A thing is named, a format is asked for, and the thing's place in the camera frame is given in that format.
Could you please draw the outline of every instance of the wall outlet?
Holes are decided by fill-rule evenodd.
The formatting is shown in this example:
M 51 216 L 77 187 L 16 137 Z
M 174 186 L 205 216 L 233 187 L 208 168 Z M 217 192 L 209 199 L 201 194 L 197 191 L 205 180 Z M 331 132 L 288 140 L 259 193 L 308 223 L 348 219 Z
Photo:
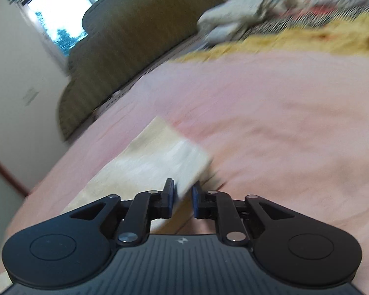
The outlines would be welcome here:
M 25 104 L 25 106 L 30 105 L 30 103 L 32 103 L 32 101 L 35 99 L 35 97 L 37 96 L 38 93 L 40 93 L 40 92 L 36 91 L 36 89 L 34 87 L 29 88 L 28 91 L 26 92 L 26 94 L 22 98 L 23 103 Z

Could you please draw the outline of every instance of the olive green headboard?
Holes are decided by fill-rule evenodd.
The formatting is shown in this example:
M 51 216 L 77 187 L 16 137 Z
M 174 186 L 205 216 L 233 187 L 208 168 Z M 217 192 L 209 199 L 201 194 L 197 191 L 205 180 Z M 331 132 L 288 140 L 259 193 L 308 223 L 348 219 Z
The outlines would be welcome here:
M 71 50 L 71 81 L 59 102 L 65 139 L 134 76 L 197 32 L 197 20 L 223 0 L 98 0 L 85 13 L 88 33 Z

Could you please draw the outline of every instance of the bedspread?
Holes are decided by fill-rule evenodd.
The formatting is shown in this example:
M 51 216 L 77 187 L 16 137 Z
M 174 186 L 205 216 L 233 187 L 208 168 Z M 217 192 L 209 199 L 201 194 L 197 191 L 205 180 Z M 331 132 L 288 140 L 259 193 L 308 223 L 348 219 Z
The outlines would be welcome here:
M 369 58 L 271 51 L 165 63 L 75 142 L 7 236 L 60 214 L 156 115 L 214 157 L 233 199 L 257 194 L 355 236 L 354 284 L 369 295 Z M 210 230 L 190 220 L 180 233 Z
M 207 61 L 227 53 L 273 49 L 369 57 L 369 14 L 361 14 L 355 20 L 334 19 L 317 29 L 289 28 L 278 34 L 250 35 L 241 42 L 222 43 L 210 50 L 188 53 L 177 61 Z

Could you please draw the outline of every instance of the pink bedsheet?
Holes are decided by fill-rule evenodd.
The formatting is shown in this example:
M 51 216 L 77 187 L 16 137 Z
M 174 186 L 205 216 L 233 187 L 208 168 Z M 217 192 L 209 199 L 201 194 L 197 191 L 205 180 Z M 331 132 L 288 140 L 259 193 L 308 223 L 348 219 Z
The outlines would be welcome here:
M 258 194 L 353 234 L 363 250 L 354 283 L 369 295 L 369 59 L 360 57 L 274 51 L 163 64 L 70 148 L 7 235 L 58 215 L 156 115 L 214 157 L 232 198 Z

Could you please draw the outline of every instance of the circular pad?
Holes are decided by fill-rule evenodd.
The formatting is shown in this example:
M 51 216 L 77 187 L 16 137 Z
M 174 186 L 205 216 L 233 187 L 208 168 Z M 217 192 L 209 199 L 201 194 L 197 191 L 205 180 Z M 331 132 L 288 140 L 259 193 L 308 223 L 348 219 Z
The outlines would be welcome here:
M 271 222 L 256 240 L 254 256 L 279 280 L 324 288 L 350 281 L 362 251 L 347 232 L 303 217 Z
M 49 234 L 34 240 L 30 252 L 40 260 L 57 261 L 70 256 L 77 247 L 73 238 L 62 234 Z
M 292 254 L 305 260 L 320 260 L 333 251 L 333 243 L 318 234 L 301 234 L 288 241 Z

